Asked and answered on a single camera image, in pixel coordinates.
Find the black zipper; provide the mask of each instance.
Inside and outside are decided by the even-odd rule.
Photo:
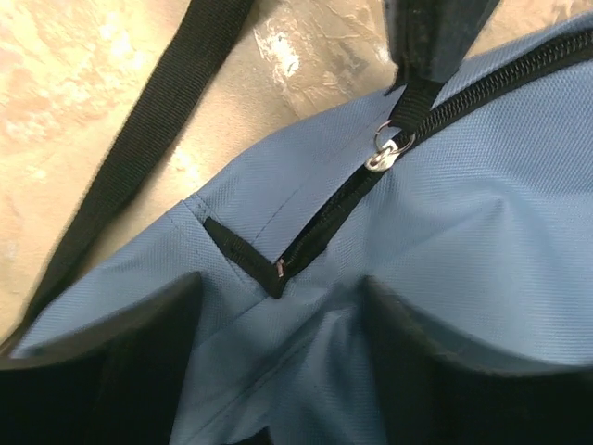
[[[435,107],[414,132],[415,141],[398,159],[434,134],[483,105],[527,83],[593,58],[593,30],[555,37],[509,64],[487,74]],[[400,132],[393,140],[405,146],[411,134]],[[241,266],[275,298],[286,282],[308,267],[327,247],[360,200],[388,172],[359,167],[307,223],[277,262],[269,263],[245,240],[214,220],[206,230],[222,253]]]

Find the bag handle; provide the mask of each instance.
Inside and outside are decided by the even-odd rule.
[[[57,243],[7,355],[41,311],[76,279],[105,228],[133,201],[182,131],[237,40],[254,0],[191,0],[132,112]]]

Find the black strap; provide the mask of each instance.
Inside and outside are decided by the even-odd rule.
[[[0,354],[8,354],[44,307],[73,283],[97,238],[137,195],[227,58],[253,3],[191,0]]]
[[[443,83],[411,75],[401,98],[389,114],[389,126],[413,134],[428,116],[443,86]]]

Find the zipper pull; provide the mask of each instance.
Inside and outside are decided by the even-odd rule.
[[[278,278],[284,276],[284,260],[282,258],[276,262],[276,271],[278,272]]]
[[[396,142],[393,139],[389,139],[382,146],[379,146],[379,134],[381,133],[381,130],[389,126],[389,124],[391,124],[391,121],[385,122],[377,129],[377,131],[374,134],[373,141],[375,146],[377,147],[377,153],[368,158],[367,161],[364,163],[364,166],[369,172],[386,172],[391,167],[393,167],[393,164],[396,163],[396,160],[397,158],[399,158],[399,155],[407,151],[416,141],[416,133],[412,133],[410,139],[408,139],[408,142],[405,146],[397,146]]]

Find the floor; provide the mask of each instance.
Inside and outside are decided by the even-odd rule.
[[[0,336],[188,0],[0,2]],[[472,54],[593,9],[502,0]],[[94,254],[101,261],[261,137],[386,87],[381,0],[261,0],[185,134]]]

